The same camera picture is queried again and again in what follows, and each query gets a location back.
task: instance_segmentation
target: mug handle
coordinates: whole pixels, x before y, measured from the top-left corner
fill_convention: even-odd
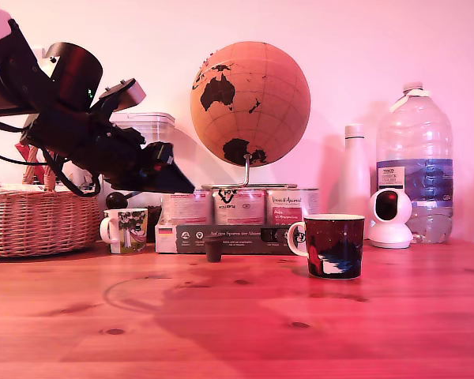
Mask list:
[[[288,229],[288,247],[293,253],[301,257],[309,257],[309,254],[307,253],[307,251],[302,251],[298,249],[295,246],[295,243],[293,242],[293,232],[295,231],[296,227],[302,227],[302,229],[306,230],[306,223],[304,223],[303,221],[297,221],[296,223],[293,223],[290,226],[290,228]]]
[[[100,223],[100,237],[102,237],[102,240],[106,243],[119,243],[119,238],[115,236],[109,237],[109,232],[111,232],[112,235],[112,230],[114,229],[113,227],[109,228],[109,223],[117,223],[117,220],[111,217],[103,219]]]

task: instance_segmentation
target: cable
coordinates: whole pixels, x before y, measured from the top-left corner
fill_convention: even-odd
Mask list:
[[[15,159],[10,159],[7,158],[6,156],[1,156],[0,159],[3,159],[7,162],[15,163],[15,164],[22,164],[23,166],[49,166],[47,163],[44,162],[23,162],[20,160],[15,160]]]
[[[5,132],[11,132],[11,133],[21,133],[23,132],[24,129],[16,128],[15,126],[11,126],[3,122],[0,122],[0,130],[3,130]],[[23,162],[21,160],[15,160],[15,159],[7,158],[6,156],[1,156],[1,155],[0,155],[0,159],[5,160],[6,162],[10,162],[10,163],[22,164],[23,166],[47,166],[47,163],[43,163],[43,162]]]
[[[62,181],[62,183],[65,185],[66,188],[71,190],[73,193],[80,197],[93,197],[99,194],[100,192],[100,182],[98,180],[98,175],[92,174],[92,180],[93,180],[93,185],[95,186],[95,189],[93,192],[82,192],[80,189],[76,187],[75,184],[73,184],[70,179],[68,179],[65,174],[63,174],[62,168],[55,162],[55,160],[51,157],[49,154],[49,151],[46,150],[45,148],[42,148],[42,153],[44,155],[44,159],[46,162],[49,164],[49,167],[53,170],[53,172],[56,174],[58,179]]]
[[[4,122],[0,122],[0,130],[11,133],[22,133],[24,131],[24,128],[17,128],[16,126],[11,126],[5,124]]]

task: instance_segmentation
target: mug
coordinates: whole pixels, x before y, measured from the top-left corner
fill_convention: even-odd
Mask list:
[[[362,272],[363,226],[358,215],[307,215],[288,229],[290,250],[307,257],[312,276],[329,279],[354,279]],[[294,230],[305,231],[307,251],[295,247]]]
[[[106,209],[100,237],[111,245],[111,253],[123,254],[145,248],[148,232],[146,208]]]

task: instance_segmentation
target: white security camera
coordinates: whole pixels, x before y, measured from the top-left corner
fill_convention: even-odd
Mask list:
[[[412,233],[405,225],[412,213],[409,196],[402,189],[380,189],[371,197],[372,220],[369,239],[372,245],[387,249],[409,247]]]

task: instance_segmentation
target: bottle cap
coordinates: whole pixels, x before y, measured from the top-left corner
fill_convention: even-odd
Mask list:
[[[423,89],[423,83],[421,81],[410,81],[404,84],[404,92],[411,91],[412,89]]]
[[[346,138],[353,137],[365,137],[363,135],[363,125],[362,124],[349,124],[346,125]]]

